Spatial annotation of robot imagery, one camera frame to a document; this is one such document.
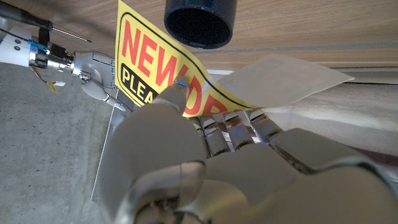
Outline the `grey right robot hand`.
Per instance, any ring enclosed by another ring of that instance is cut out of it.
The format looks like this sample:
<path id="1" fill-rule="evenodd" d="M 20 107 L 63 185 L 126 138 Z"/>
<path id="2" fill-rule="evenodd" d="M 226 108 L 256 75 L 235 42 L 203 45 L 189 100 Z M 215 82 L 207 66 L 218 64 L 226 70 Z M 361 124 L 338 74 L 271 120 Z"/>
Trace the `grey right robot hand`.
<path id="1" fill-rule="evenodd" d="M 114 89 L 115 61 L 112 57 L 100 52 L 74 52 L 72 74 L 83 80 L 82 90 L 90 97 L 104 101 L 123 112 L 127 109 L 117 99 L 106 92 L 106 88 Z"/>

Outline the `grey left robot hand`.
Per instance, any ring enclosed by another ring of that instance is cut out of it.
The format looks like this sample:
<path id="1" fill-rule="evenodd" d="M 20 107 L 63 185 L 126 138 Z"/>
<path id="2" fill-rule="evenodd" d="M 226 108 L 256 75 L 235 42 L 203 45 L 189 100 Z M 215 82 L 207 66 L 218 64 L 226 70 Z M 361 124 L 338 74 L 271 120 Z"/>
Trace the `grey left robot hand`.
<path id="1" fill-rule="evenodd" d="M 318 134 L 256 115 L 261 142 L 209 157 L 175 83 L 132 112 L 101 159 L 108 223 L 396 223 L 397 188 L 373 161 Z"/>

